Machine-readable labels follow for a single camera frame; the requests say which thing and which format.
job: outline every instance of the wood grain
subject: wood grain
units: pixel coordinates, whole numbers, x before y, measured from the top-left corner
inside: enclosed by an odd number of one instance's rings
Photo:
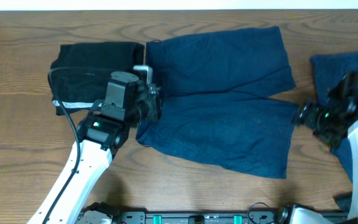
[[[0,223],[24,223],[67,161],[73,135],[55,116],[46,73],[61,44],[131,40],[279,26],[297,87],[275,96],[314,96],[310,57],[358,51],[358,11],[78,11],[0,12]],[[74,114],[78,122],[84,112]],[[265,179],[165,156],[138,145],[131,131],[87,204],[156,210],[245,210],[258,201],[294,201],[336,209],[351,190],[338,159],[310,130],[297,128],[288,179]]]

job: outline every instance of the white background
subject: white background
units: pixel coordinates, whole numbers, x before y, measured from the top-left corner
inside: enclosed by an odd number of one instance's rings
[[[157,9],[358,9],[358,0],[0,0],[0,11]]]

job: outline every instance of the wooden surface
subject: wooden surface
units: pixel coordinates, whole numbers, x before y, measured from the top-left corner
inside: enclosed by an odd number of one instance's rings
[[[24,223],[67,161],[74,138],[55,116],[47,71],[61,44],[154,39],[245,27],[280,26],[297,87],[275,98],[314,95],[309,58],[358,51],[358,11],[0,12],[0,223]],[[85,113],[77,113],[78,122]],[[297,128],[288,179],[265,179],[165,156],[138,145],[131,131],[86,204],[156,210],[245,210],[262,201],[336,209],[351,190],[338,160],[310,130]]]

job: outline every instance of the folded clothing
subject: folded clothing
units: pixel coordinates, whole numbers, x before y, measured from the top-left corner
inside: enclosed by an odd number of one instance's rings
[[[316,55],[311,58],[318,103],[325,105],[328,93],[335,88],[348,72],[358,71],[357,54]],[[350,180],[352,178],[352,151],[349,140],[342,140],[331,152],[338,156]]]
[[[113,71],[128,71],[142,65],[144,46],[135,42],[103,42],[61,45],[60,53],[50,68],[52,81],[68,112],[90,108],[106,97],[107,84]],[[55,97],[56,114],[62,115]]]
[[[280,29],[241,29],[148,42],[164,100],[139,143],[175,157],[285,178],[298,105],[268,99],[295,87]]]

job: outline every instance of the blue fabric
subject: blue fabric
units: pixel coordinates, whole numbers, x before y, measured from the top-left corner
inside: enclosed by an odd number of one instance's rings
[[[338,85],[346,73],[358,70],[358,54],[316,55],[311,58],[318,102],[325,105],[328,102],[328,92]],[[342,141],[339,148],[332,149],[338,156],[350,180],[352,177],[352,151],[349,140]]]
[[[175,157],[285,178],[298,105],[269,96],[295,87],[280,29],[241,29],[148,42],[162,117],[139,143]]]

